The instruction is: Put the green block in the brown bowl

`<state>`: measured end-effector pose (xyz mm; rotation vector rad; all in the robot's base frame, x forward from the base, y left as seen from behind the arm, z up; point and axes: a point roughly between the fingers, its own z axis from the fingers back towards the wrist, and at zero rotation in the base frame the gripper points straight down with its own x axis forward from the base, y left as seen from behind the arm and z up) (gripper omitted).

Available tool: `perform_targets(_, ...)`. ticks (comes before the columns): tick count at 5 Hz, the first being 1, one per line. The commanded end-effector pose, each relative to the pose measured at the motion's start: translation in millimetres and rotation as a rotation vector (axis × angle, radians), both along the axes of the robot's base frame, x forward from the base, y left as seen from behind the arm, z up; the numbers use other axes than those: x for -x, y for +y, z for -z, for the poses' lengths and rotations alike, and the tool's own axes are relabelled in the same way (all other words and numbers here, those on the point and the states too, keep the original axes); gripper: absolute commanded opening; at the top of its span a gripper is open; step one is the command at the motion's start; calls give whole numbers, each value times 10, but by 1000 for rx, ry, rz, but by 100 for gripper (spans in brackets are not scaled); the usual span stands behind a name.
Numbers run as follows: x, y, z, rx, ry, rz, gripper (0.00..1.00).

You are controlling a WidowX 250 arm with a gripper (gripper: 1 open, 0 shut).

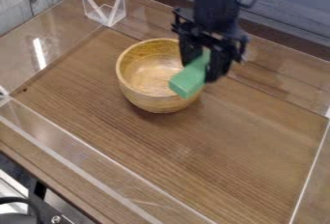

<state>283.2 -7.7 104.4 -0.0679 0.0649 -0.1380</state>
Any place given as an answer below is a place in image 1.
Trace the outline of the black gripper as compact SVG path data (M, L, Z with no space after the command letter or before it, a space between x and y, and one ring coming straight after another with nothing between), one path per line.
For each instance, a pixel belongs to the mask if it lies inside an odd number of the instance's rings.
M242 60L247 46L247 34L238 25L242 8L250 5L242 0L194 0L192 8L175 8L172 32L178 34L182 65L187 66L210 49L206 66L207 83L228 73L231 63Z

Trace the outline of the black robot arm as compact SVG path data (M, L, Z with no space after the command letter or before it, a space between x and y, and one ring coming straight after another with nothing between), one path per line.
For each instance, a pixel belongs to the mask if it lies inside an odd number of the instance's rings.
M178 35L182 64L190 66L208 51L202 82L224 76L232 62L244 57L248 36L238 24L239 12L258 0L194 0L191 8L175 8L171 30Z

